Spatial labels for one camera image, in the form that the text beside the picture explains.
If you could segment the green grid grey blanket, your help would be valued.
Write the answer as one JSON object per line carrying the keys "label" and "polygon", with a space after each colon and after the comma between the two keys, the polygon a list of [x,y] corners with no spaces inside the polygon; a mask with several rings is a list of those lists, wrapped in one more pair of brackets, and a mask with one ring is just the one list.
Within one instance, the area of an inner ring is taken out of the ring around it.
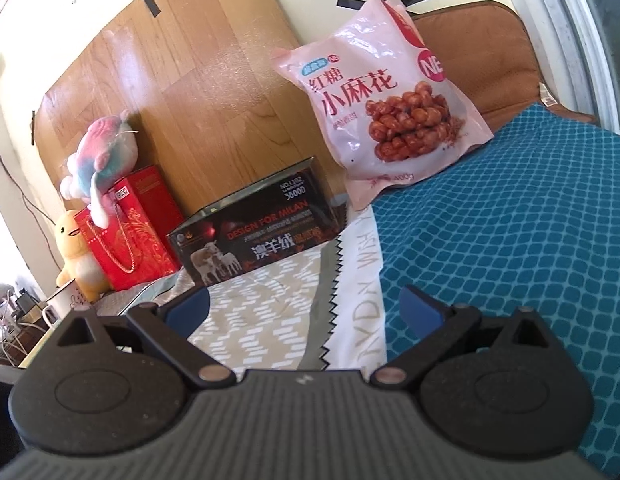
{"label": "green grid grey blanket", "polygon": [[152,302],[162,306],[194,286],[193,280],[184,269],[158,278],[158,280],[135,285],[121,292],[109,292],[94,304],[98,316],[124,314],[139,304]]}

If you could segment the red gift box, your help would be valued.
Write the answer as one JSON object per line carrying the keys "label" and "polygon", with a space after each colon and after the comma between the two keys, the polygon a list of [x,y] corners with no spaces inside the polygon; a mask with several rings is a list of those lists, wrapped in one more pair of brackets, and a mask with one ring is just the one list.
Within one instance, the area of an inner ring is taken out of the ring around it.
{"label": "red gift box", "polygon": [[114,205],[107,229],[94,226],[86,208],[75,219],[113,289],[119,292],[181,269],[168,234],[184,217],[156,166],[117,181],[106,197]]}

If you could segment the white enamel mug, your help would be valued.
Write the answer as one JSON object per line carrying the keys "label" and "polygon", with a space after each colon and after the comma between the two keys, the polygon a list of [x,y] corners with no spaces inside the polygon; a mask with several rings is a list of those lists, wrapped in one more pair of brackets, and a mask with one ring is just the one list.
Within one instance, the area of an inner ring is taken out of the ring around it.
{"label": "white enamel mug", "polygon": [[89,307],[91,304],[81,292],[77,282],[71,280],[45,300],[41,314],[46,325],[52,328],[58,322],[62,322],[71,311],[82,311],[89,309]]}

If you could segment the yellow duck plush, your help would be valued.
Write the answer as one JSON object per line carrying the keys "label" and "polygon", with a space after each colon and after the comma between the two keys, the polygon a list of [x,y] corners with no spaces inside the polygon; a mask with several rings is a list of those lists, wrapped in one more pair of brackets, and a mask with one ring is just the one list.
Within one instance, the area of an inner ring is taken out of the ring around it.
{"label": "yellow duck plush", "polygon": [[66,210],[55,224],[55,240],[64,265],[56,278],[56,286],[75,281],[91,304],[112,289],[102,267],[84,239],[75,215],[78,210]]}

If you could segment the beige patterned cloth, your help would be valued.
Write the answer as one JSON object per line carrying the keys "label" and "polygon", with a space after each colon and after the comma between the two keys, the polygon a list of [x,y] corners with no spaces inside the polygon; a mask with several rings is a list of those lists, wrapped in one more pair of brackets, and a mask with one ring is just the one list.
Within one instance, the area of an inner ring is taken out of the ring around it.
{"label": "beige patterned cloth", "polygon": [[387,361],[374,211],[349,211],[333,240],[210,289],[188,340],[236,374],[360,370]]}

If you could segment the teal patterned blanket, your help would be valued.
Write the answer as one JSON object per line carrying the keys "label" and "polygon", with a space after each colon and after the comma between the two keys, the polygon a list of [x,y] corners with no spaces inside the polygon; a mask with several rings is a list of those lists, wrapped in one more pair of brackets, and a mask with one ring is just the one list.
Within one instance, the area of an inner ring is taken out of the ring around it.
{"label": "teal patterned blanket", "polygon": [[373,213],[389,358],[416,342],[407,285],[495,315],[537,310],[594,394],[581,454],[620,474],[620,136],[533,105]]}

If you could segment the black sheep print box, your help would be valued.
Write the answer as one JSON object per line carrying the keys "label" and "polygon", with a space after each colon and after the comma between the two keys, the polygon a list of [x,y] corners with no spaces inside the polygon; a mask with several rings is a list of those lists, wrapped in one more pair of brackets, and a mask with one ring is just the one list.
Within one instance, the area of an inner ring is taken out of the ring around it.
{"label": "black sheep print box", "polygon": [[168,234],[183,268],[211,286],[327,242],[340,231],[313,157],[209,204]]}

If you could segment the pastel unicorn plush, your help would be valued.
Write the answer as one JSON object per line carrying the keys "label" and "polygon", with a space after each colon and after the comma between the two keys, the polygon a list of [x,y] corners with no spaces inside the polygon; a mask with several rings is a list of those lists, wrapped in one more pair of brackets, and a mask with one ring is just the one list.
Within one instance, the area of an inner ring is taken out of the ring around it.
{"label": "pastel unicorn plush", "polygon": [[60,195],[64,200],[86,203],[97,228],[107,229],[115,213],[108,191],[127,177],[138,161],[136,133],[126,110],[97,118],[66,160],[67,174],[60,181]]}

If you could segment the pink fried twist bag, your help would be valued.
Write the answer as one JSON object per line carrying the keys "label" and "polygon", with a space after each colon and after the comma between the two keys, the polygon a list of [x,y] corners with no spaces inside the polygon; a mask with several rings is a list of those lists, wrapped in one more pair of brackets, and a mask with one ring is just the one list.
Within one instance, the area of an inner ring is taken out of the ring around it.
{"label": "pink fried twist bag", "polygon": [[356,210],[390,186],[434,176],[493,138],[400,0],[366,0],[331,36],[276,50],[272,62],[309,97]]}

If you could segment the wooden pattern board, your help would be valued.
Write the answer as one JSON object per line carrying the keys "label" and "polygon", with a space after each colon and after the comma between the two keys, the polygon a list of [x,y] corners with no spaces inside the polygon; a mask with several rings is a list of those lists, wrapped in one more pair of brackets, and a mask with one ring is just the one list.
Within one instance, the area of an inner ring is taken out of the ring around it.
{"label": "wooden pattern board", "polygon": [[128,112],[139,163],[185,214],[307,157],[343,192],[307,96],[272,68],[297,40],[275,0],[132,1],[45,93],[34,140],[48,177],[94,119]]}

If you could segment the brown cushion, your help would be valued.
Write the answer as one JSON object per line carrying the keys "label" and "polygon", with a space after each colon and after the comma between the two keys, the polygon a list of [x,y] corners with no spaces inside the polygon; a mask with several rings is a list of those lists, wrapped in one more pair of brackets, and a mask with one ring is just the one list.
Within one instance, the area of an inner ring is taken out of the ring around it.
{"label": "brown cushion", "polygon": [[532,42],[518,15],[495,1],[418,14],[413,22],[445,75],[476,105],[492,131],[542,104],[557,116],[594,124],[550,93]]}

